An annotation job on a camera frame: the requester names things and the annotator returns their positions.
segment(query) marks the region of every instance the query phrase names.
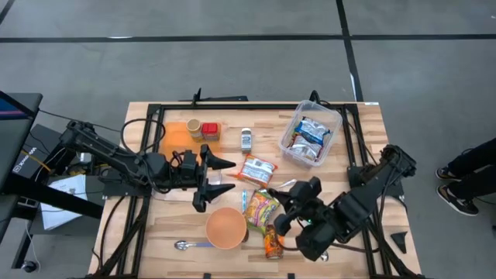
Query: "wooden table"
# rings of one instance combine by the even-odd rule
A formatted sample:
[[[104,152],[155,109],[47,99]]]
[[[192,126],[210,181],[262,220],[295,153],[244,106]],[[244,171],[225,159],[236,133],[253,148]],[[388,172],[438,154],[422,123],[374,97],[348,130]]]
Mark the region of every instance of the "wooden table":
[[[132,102],[126,116],[126,121],[146,117],[148,102]],[[377,104],[358,103],[360,121],[364,139],[368,148],[378,159],[379,151],[388,143],[388,136],[384,128],[381,109]],[[210,213],[217,208],[230,206],[241,210],[241,193],[243,189],[253,191],[255,187],[226,174],[235,174],[243,165],[244,156],[240,151],[239,137],[241,129],[249,127],[253,133],[253,155],[269,160],[279,166],[275,171],[270,185],[279,185],[292,178],[308,180],[317,176],[322,181],[320,198],[324,202],[332,201],[343,191],[350,189],[346,176],[349,166],[346,151],[346,141],[343,128],[339,131],[337,140],[329,151],[321,167],[303,170],[281,158],[277,141],[292,116],[289,110],[170,110],[166,111],[164,121],[185,122],[196,118],[205,122],[222,123],[222,153],[216,155],[236,162],[237,166],[222,171],[222,183],[235,183],[236,188],[221,196],[215,205],[208,205],[206,213],[197,213],[190,202],[160,201],[152,199],[150,212],[146,224],[145,241],[141,257],[139,278],[158,277],[202,277],[203,273],[217,277],[287,277],[288,273],[296,274],[297,278],[365,278],[368,277],[367,262],[363,253],[357,253],[340,248],[330,247],[329,261],[306,260],[299,252],[284,251],[284,259],[267,260],[264,254],[263,237],[255,231],[250,231],[250,238],[241,246],[233,250],[217,250],[215,248],[190,248],[179,251],[173,247],[178,240],[207,241],[205,222]],[[142,139],[143,122],[131,124],[125,133],[126,142],[137,151]],[[355,144],[357,162],[360,162],[357,138],[352,135]],[[95,250],[99,251],[103,225],[110,210],[118,199],[110,198],[105,203],[100,230],[95,243]],[[105,237],[104,262],[112,254],[122,238],[128,211],[129,198],[125,198],[115,211]],[[136,214],[141,204],[138,203]],[[280,207],[272,216],[272,220],[283,212]],[[407,267],[420,273],[419,262],[415,252],[412,232],[408,224],[407,214],[402,205],[392,198],[387,198],[384,209],[384,235],[390,246],[404,261]],[[294,223],[292,230],[287,234],[287,246],[295,246],[295,236],[300,233],[300,227]],[[406,235],[407,254],[403,254],[392,242],[389,236],[392,233],[408,231]],[[372,239],[373,248],[377,247]],[[361,236],[353,238],[349,245],[363,247]],[[129,246],[126,258],[125,273],[131,270],[134,254],[134,243]],[[378,253],[374,254],[377,271],[382,271]],[[89,273],[98,266],[96,257],[92,258]]]

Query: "clear plastic container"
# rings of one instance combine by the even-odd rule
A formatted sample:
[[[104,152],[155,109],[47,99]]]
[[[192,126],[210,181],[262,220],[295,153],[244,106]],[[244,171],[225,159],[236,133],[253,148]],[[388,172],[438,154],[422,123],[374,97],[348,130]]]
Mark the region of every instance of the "clear plastic container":
[[[315,161],[302,157],[288,149],[288,146],[292,141],[293,132],[304,116],[320,122],[331,131],[331,135],[324,137],[324,145],[320,151],[319,157],[317,157]],[[297,165],[305,168],[320,166],[324,163],[324,160],[331,149],[332,143],[336,139],[336,135],[339,132],[342,123],[343,118],[338,112],[325,108],[309,100],[302,101],[294,111],[293,118],[289,122],[288,126],[286,126],[286,130],[279,141],[279,147],[281,148],[283,158],[289,159]]]

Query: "floor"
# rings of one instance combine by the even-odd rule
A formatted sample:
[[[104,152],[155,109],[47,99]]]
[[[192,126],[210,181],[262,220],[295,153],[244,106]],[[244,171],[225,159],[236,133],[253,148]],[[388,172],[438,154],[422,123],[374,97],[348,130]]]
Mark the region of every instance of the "floor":
[[[423,274],[496,278],[494,206],[477,202],[479,216],[460,215],[439,200],[434,177],[462,150],[496,135],[496,2],[346,0],[347,22],[336,3],[342,1],[0,0],[0,9],[6,5],[0,89],[41,92],[43,109],[115,128],[128,102],[185,99],[198,88],[205,97],[247,95],[252,101],[300,101],[315,89],[327,101],[380,102],[391,143],[418,163],[404,188]],[[166,42],[167,36],[226,34],[329,36]],[[119,42],[128,36],[138,39]],[[86,39],[40,39],[46,37]],[[47,115],[38,122],[59,131],[65,124]],[[1,278],[85,275],[96,230],[36,236],[42,270],[26,274],[10,270],[23,229],[23,221],[12,221],[0,246]]]

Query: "sneaker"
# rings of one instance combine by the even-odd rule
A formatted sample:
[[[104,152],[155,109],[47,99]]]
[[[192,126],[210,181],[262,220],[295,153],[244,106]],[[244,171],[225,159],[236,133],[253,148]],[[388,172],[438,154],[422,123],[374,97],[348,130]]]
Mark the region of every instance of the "sneaker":
[[[439,169],[436,170],[436,176],[439,179],[450,179],[450,180],[455,180],[455,181],[460,181],[461,177],[457,177],[456,175],[452,174],[450,172],[450,169],[448,167],[440,167]]]
[[[479,213],[479,209],[474,205],[473,201],[466,201],[455,197],[448,190],[448,185],[442,185],[437,188],[437,194],[449,206],[459,213],[467,216],[475,216]]]

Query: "orange bowl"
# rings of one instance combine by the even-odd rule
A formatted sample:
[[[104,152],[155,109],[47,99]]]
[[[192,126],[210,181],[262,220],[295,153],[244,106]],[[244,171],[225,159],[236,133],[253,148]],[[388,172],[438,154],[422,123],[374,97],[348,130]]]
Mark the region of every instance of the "orange bowl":
[[[238,246],[246,234],[246,221],[241,212],[234,208],[219,208],[207,219],[208,241],[219,249]]]

